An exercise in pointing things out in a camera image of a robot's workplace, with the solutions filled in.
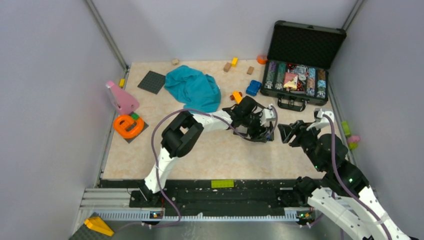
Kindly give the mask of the pink plastic toy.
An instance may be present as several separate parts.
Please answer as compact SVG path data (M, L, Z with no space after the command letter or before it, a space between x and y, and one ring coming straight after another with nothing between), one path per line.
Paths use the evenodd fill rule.
M120 115L129 115L140 107L139 101L133 95L114 82L108 81L105 86L112 105Z

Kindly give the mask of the small beige letter cube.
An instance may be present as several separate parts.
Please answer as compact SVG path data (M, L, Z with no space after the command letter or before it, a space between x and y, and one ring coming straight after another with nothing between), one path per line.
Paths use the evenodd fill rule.
M172 63L174 66L176 66L176 65L178 65L178 64L180 63L180 61L179 61L178 59L173 59L173 60L171 61L171 63Z

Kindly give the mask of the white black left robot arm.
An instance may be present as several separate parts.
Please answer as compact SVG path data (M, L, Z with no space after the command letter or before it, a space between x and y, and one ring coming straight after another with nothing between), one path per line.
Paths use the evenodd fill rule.
M276 108L263 106L252 97L221 110L206 113L193 108L180 109L168 116L175 118L163 130L160 151L153 152L155 164L139 188L141 200L149 207L160 202L160 193L177 161L186 156L204 132L233 130L239 137L253 143L271 140L278 122Z

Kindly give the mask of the orange plastic toy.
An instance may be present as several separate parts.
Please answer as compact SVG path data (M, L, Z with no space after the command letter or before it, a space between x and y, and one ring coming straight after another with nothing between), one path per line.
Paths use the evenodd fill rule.
M131 131L128 131L128 127L134 123L137 123L137 126ZM132 138L139 133L143 127L144 120L135 112L119 115L113 122L114 130L123 138Z

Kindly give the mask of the tan wooden block right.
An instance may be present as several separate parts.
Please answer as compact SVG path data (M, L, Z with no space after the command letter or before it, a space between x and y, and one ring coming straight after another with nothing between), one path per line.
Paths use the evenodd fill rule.
M246 73L247 73L248 75L252 75L252 74L253 74L253 72L254 72L254 69L255 69L255 68L254 68L253 66L250 66L250 67L247 69L247 72L246 72Z

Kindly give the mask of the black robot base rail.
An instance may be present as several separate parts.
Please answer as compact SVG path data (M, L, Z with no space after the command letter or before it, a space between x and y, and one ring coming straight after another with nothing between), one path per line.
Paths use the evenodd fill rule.
M212 186L211 180L168 180L164 194L131 192L129 207L155 208L165 217L282 217L295 210L305 216L313 208L295 190L294 179L237 179L232 187Z

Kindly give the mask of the black lego baseplate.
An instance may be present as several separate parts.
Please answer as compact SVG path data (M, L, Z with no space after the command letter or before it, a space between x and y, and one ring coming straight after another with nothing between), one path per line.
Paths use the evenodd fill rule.
M149 71L137 85L139 89L157 95L165 84L166 76L154 71Z

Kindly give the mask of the green label strip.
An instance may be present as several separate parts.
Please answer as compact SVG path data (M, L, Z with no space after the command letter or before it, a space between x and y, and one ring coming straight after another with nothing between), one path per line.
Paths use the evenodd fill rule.
M214 179L210 183L213 189L233 188L235 186L233 179Z

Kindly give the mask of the yellow wooden block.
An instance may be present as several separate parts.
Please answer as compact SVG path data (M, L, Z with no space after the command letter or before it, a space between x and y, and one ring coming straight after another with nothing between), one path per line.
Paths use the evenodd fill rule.
M238 63L238 58L237 57L233 57L232 58L232 61L231 61L231 66L234 68L234 67L236 67L237 66L237 63Z

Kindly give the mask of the yellow toy car red wheels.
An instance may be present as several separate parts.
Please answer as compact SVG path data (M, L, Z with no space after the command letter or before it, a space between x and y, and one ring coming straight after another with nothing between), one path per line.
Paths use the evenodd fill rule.
M240 91L234 91L231 95L230 95L230 99L232 101L235 101L236 104L239 104L242 99L243 99L243 94Z

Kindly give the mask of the tan wooden block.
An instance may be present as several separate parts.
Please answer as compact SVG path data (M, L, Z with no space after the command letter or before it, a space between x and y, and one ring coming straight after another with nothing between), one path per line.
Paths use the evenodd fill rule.
M232 67L231 63L227 62L223 67L223 71L227 73L227 72L229 72L231 67Z
M246 73L247 73L248 75L252 75L252 74L253 74L253 72L254 72L254 69L255 69L255 68L254 68L253 66L250 66L250 67L247 69L247 72L246 72Z

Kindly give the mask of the yellow wedge block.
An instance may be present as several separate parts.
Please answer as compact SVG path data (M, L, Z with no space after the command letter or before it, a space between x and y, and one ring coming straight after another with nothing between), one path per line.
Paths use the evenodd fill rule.
M90 230L112 237L115 232L102 220L100 216L89 217L84 224Z

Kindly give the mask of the dark grey mat under toy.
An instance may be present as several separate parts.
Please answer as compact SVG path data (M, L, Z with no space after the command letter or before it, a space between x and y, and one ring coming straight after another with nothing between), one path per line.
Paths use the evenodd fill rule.
M137 123L134 123L134 124L132 124L130 127L128 127L128 131L131 131L133 128L135 128L137 126ZM146 122L144 122L144 125L143 125L143 129L140 131L140 132L138 132L135 136L133 136L133 137L131 137L131 138L124 138L124 140L128 143L128 144L130 144L133 140L135 140L142 132L144 132L147 128L149 127L149 125L146 123Z

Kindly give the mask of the teal garment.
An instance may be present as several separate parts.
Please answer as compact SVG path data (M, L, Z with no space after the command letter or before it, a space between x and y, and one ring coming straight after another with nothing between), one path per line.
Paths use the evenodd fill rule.
M222 100L215 78L187 65L168 72L164 88L175 100L184 104L185 109L212 113L218 110Z

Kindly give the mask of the green pink toy pile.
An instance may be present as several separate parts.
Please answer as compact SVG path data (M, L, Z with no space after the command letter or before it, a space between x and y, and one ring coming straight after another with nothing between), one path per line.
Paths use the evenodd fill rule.
M358 147L358 143L361 141L361 137L358 135L352 134L349 124L346 120L341 122L341 126L342 126L343 133L346 137L348 148L350 150L356 149Z

